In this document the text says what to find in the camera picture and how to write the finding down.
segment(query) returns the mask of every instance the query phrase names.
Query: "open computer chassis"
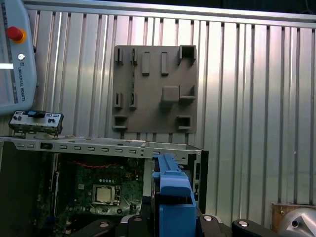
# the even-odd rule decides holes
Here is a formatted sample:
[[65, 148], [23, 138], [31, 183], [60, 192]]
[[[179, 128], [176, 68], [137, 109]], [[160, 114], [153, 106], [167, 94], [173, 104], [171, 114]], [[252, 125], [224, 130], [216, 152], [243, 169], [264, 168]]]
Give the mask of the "open computer chassis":
[[0, 195], [0, 234], [61, 237], [96, 219], [119, 222], [138, 214], [142, 196], [151, 195], [152, 157], [165, 153], [175, 155], [205, 212], [206, 151], [186, 144], [41, 133], [0, 137], [5, 192]]

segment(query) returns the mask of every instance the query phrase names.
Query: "green circuit board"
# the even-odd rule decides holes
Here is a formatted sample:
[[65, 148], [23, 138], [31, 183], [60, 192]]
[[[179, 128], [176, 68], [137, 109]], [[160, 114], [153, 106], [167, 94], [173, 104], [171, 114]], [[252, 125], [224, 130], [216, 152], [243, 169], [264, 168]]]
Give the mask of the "green circuit board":
[[144, 159], [116, 159], [60, 158], [56, 172], [48, 172], [51, 161], [45, 157], [34, 223], [38, 236], [68, 236], [72, 230], [67, 227], [74, 215], [121, 218], [138, 214], [143, 196]]

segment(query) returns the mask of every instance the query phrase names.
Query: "red cable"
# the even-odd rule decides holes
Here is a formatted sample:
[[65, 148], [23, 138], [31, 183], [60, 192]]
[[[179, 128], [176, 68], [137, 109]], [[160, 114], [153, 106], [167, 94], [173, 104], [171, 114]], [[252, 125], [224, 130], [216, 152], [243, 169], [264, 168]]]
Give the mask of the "red cable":
[[80, 163], [80, 162], [78, 162], [76, 160], [73, 160], [73, 163], [75, 163], [77, 165], [80, 165], [82, 167], [85, 167], [85, 168], [92, 168], [92, 169], [102, 169], [102, 168], [108, 168], [110, 166], [117, 165], [116, 163], [114, 163], [114, 164], [106, 164], [106, 165], [87, 165], [87, 164]]

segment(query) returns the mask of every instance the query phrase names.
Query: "cable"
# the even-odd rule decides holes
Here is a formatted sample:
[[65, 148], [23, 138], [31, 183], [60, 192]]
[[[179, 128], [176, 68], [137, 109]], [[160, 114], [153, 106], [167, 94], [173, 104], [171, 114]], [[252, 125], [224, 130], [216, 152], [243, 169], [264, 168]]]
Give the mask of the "cable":
[[305, 0], [305, 4], [306, 4], [306, 9], [308, 11], [309, 14], [314, 14], [311, 10], [310, 10], [310, 7], [308, 5], [308, 0]]
[[80, 165], [82, 167], [85, 167], [85, 168], [92, 168], [92, 169], [102, 169], [102, 168], [108, 168], [110, 166], [115, 166], [117, 165], [116, 163], [114, 164], [106, 164], [106, 165], [88, 165], [88, 164], [83, 164], [83, 163], [80, 163], [79, 161], [76, 161], [76, 160], [73, 160], [72, 161], [73, 163], [77, 164], [77, 165]]

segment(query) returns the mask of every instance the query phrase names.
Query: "corrugated metal wall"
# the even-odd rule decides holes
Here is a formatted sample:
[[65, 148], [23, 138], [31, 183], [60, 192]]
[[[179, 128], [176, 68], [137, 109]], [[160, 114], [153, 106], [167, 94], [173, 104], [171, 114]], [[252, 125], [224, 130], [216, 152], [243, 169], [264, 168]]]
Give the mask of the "corrugated metal wall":
[[[249, 218], [270, 227], [273, 202], [316, 203], [316, 24], [297, 15], [272, 21], [27, 7], [37, 47], [35, 109], [64, 113], [63, 134], [204, 147], [207, 212], [227, 224]], [[197, 46], [196, 134], [112, 131], [112, 50], [126, 44]]]

